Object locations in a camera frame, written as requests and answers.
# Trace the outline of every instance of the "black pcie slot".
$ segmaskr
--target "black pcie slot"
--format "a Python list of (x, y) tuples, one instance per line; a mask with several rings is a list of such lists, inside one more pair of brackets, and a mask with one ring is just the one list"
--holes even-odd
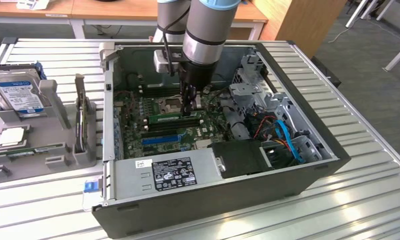
[(143, 157), (149, 157), (153, 155), (161, 155), (161, 154), (172, 154), (172, 153), (178, 153), (181, 150), (180, 149), (174, 149), (174, 150), (169, 150), (169, 151), (162, 151), (162, 152), (153, 152), (153, 153), (143, 153)]
[(159, 131), (159, 130), (170, 130), (170, 129), (182, 129), (198, 127), (200, 122), (198, 119), (181, 119), (174, 121), (165, 122), (154, 122), (147, 125), (147, 132)]
[(180, 94), (178, 87), (151, 87), (142, 88), (141, 96), (143, 98), (163, 98), (170, 97)]
[(163, 131), (149, 131), (149, 132), (143, 132), (139, 134), (139, 137), (142, 139), (145, 138), (155, 138), (155, 137), (163, 137), (163, 136), (169, 136), (169, 135), (177, 135), (178, 133), (176, 132), (176, 129), (172, 130), (163, 130)]

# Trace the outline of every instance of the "metal table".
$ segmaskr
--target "metal table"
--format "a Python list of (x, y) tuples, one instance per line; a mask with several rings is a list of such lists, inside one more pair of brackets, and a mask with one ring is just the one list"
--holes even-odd
[[(0, 47), (2, 64), (42, 62), (65, 103), (75, 98), (73, 74), (85, 75), (86, 94), (98, 104), (98, 148), (103, 89), (99, 41), (103, 40), (18, 39), (15, 44)], [(264, 45), (352, 160), (298, 196), (126, 239), (400, 239), (400, 156), (297, 47), (284, 41), (268, 41)], [(106, 239), (90, 212), (81, 207), (82, 183), (101, 171), (97, 164), (0, 183), (0, 239)]]

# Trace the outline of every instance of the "blue tab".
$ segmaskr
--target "blue tab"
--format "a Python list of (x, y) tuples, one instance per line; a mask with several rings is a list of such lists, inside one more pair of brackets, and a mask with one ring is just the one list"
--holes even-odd
[(93, 193), (99, 190), (99, 181), (87, 181), (83, 183), (83, 193)]

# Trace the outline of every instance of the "warning label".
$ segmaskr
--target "warning label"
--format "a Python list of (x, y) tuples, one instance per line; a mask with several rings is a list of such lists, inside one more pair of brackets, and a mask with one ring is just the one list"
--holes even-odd
[(154, 189), (163, 191), (197, 184), (189, 157), (151, 163)]
[(43, 110), (38, 96), (31, 93), (33, 85), (29, 81), (0, 82), (0, 88), (14, 111), (31, 114)]

